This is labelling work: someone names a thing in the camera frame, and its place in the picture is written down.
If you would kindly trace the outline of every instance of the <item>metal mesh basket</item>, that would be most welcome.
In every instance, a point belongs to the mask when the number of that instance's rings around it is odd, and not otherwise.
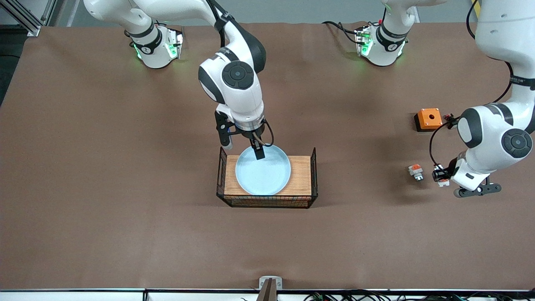
[[[219,150],[219,170],[217,172],[216,195],[231,207],[249,208],[310,208],[318,197],[318,182],[316,168],[316,148],[310,156],[310,195],[233,195],[225,194],[225,175],[227,168],[227,154]]]

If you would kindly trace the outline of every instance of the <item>round plate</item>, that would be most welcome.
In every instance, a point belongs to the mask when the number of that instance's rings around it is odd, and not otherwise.
[[[257,160],[253,148],[248,147],[236,162],[236,179],[252,195],[274,195],[290,180],[290,160],[282,149],[264,147],[264,154],[264,159]]]

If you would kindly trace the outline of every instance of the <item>orange and black device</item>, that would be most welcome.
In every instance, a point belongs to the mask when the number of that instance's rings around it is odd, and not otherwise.
[[[442,125],[442,117],[438,108],[421,109],[414,115],[416,131],[433,132]]]

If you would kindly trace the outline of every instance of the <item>brown tabletop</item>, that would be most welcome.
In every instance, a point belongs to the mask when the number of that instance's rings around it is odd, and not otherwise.
[[[267,49],[266,117],[288,155],[317,148],[311,209],[229,208],[198,65],[217,51],[186,28],[182,60],[142,65],[121,28],[45,27],[28,39],[0,109],[0,286],[531,289],[535,158],[456,199],[431,179],[420,108],[494,100],[505,64],[463,24],[416,24],[389,67],[325,25],[245,26]],[[248,145],[235,139],[230,154]],[[440,132],[435,157],[465,150]],[[419,163],[416,183],[406,167]]]

